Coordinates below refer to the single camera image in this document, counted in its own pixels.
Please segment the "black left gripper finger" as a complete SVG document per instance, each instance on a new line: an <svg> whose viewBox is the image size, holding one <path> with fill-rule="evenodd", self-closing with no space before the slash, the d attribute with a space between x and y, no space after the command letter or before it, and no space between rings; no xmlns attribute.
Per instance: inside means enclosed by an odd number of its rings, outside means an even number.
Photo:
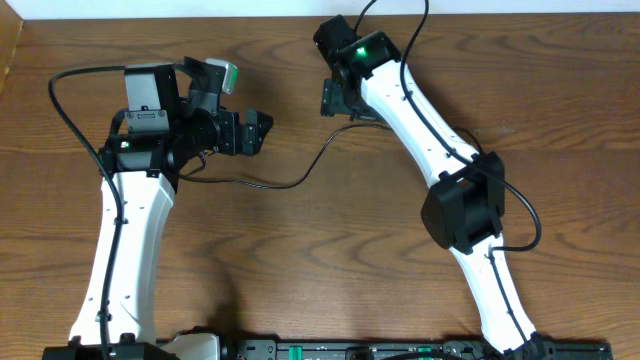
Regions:
<svg viewBox="0 0 640 360"><path fill-rule="evenodd" d="M246 130L249 138L264 138L273 126L273 117L249 108L246 112Z"/></svg>
<svg viewBox="0 0 640 360"><path fill-rule="evenodd" d="M258 154L263 144L262 125L246 125L242 132L242 153Z"/></svg>

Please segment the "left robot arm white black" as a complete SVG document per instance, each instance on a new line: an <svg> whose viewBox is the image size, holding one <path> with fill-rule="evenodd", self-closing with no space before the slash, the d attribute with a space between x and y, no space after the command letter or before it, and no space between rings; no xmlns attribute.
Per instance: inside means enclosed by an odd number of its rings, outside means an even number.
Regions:
<svg viewBox="0 0 640 360"><path fill-rule="evenodd" d="M46 359L232 359L233 344L202 329L157 341L154 289L164 227L182 168L210 154L257 154L273 125L223 108L238 69L228 61L123 66L128 105L91 157L102 173L102 219L91 278L69 342Z"/></svg>

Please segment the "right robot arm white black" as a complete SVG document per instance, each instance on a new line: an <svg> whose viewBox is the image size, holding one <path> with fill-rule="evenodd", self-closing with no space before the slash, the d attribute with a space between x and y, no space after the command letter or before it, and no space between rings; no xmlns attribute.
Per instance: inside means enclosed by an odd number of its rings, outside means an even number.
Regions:
<svg viewBox="0 0 640 360"><path fill-rule="evenodd" d="M545 358L510 275L505 255L511 249L501 223L507 193L527 210L533 207L506 182L502 160L468 144L444 121L415 83L409 53L385 33L361 37L336 15L319 26L313 41L331 70L322 115L381 120L407 149L428 187L421 219L460 265L496 357Z"/></svg>

